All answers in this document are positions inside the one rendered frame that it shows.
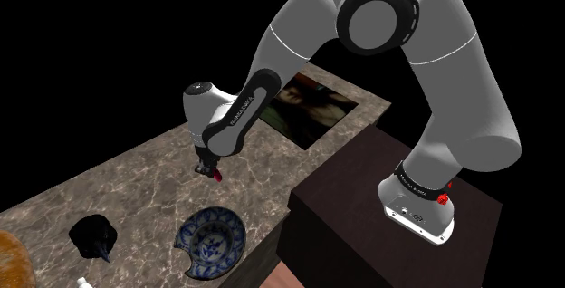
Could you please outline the dark robot stand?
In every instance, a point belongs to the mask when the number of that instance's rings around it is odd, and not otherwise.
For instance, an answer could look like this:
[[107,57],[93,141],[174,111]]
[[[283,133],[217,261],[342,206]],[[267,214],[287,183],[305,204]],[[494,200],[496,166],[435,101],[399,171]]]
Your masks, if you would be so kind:
[[292,190],[276,253],[304,288],[494,288],[500,202],[454,178],[455,230],[440,246],[386,216],[378,183],[409,151],[369,125]]

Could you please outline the orange brown round object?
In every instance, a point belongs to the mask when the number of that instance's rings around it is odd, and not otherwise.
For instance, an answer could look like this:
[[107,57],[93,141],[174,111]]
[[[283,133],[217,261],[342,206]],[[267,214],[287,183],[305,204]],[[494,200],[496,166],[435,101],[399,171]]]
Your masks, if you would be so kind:
[[0,230],[0,288],[36,288],[30,255],[12,233]]

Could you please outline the black bird figure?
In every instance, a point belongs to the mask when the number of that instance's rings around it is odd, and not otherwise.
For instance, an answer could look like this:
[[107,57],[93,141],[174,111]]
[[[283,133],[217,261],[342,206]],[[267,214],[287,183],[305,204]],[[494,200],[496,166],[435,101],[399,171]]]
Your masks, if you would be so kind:
[[94,214],[80,219],[68,233],[85,259],[101,258],[110,262],[110,252],[118,239],[117,230],[107,217]]

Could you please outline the blue and white patterned bowl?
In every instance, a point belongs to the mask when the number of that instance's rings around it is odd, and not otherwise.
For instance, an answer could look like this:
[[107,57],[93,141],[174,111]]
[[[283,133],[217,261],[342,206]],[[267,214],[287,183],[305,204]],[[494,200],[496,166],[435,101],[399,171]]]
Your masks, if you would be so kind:
[[185,251],[191,265],[185,276],[209,281],[229,273],[241,260],[246,244],[242,219],[220,206],[203,208],[178,229],[174,248]]

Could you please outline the dark picture panel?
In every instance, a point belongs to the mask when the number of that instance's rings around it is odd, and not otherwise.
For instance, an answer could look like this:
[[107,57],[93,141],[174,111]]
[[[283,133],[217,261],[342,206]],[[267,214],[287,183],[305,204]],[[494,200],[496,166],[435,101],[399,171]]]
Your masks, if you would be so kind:
[[266,106],[260,119],[306,150],[358,105],[297,73]]

